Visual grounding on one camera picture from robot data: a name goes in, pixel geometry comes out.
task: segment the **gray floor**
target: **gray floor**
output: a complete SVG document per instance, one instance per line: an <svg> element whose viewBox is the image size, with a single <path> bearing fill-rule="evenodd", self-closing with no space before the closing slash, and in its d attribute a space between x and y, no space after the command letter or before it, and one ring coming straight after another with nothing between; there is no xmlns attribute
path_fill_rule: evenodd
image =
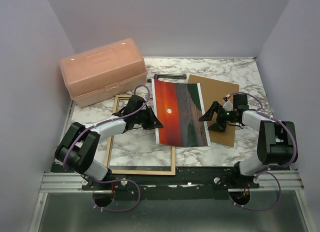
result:
<svg viewBox="0 0 320 232"><path fill-rule="evenodd" d="M265 208L276 192L253 192L248 206ZM118 207L133 202L117 202ZM306 226L294 191L284 192L272 211L251 212L230 201L141 201L127 213L93 209L90 194L50 194L42 232L304 232Z"/></svg>

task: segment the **pink container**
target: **pink container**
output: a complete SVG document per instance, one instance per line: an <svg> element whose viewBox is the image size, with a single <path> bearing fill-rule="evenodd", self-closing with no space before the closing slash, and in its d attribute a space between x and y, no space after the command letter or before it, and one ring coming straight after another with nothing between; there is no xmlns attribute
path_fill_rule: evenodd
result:
<svg viewBox="0 0 320 232"><path fill-rule="evenodd" d="M131 38L64 58L60 67L71 99L81 107L147 82L144 58Z"/></svg>

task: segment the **brown backing board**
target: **brown backing board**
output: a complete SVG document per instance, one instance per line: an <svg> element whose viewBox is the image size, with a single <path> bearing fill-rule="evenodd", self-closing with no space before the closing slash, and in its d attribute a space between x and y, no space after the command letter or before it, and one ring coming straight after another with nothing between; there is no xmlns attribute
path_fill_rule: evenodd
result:
<svg viewBox="0 0 320 232"><path fill-rule="evenodd" d="M223 98L233 92L239 91L239 85L229 82L218 81L201 76L190 75L188 83L200 83L204 109L207 111L214 101L222 103ZM217 114L208 121L208 127L216 121ZM209 131L211 142L233 147L235 145L236 128L227 126L224 133Z"/></svg>
<svg viewBox="0 0 320 232"><path fill-rule="evenodd" d="M120 100L129 100L130 95L116 95L113 106L113 113L118 111ZM108 145L106 148L106 154L104 159L104 166L109 168L111 151L114 137L108 138ZM176 175L176 147L171 146L171 170L170 171L139 171L139 170L112 170L112 174L123 174L123 175L162 175L162 176L174 176Z"/></svg>

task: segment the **box lid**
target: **box lid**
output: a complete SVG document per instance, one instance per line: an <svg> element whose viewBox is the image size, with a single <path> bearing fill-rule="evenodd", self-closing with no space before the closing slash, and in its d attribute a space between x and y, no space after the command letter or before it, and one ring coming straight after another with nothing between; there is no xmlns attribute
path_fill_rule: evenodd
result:
<svg viewBox="0 0 320 232"><path fill-rule="evenodd" d="M146 72L144 59L131 39L125 39L60 61L71 97L110 90Z"/></svg>

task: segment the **table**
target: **table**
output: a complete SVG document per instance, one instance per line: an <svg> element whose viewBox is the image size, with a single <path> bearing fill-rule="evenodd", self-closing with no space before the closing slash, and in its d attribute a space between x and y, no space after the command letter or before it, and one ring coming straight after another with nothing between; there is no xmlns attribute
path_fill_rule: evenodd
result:
<svg viewBox="0 0 320 232"><path fill-rule="evenodd" d="M148 78L153 78L155 73L165 74L190 74L208 77L225 82L239 84L240 91L258 97L265 105L264 112L271 114L266 93L258 72L256 61L251 58L145 58L148 69ZM187 80L163 79L164 81L186 83ZM137 90L140 95L145 95L145 89ZM71 121L89 124L107 119L111 116L115 99L111 98L94 105L80 108L75 103ZM257 109L258 104L251 98L248 99L251 108ZM134 130L125 133L127 136L123 144L113 142L115 150L111 154L111 165L132 166L168 166L170 165L170 149L167 146L157 145L153 141L154 131ZM139 138L147 136L147 143L141 143ZM234 147L212 143L210 147L192 147L176 149L176 166L233 166L237 161L249 158L257 149L258 133L249 127L243 130L236 129ZM95 159L104 163L108 141L102 142L95 155Z"/></svg>

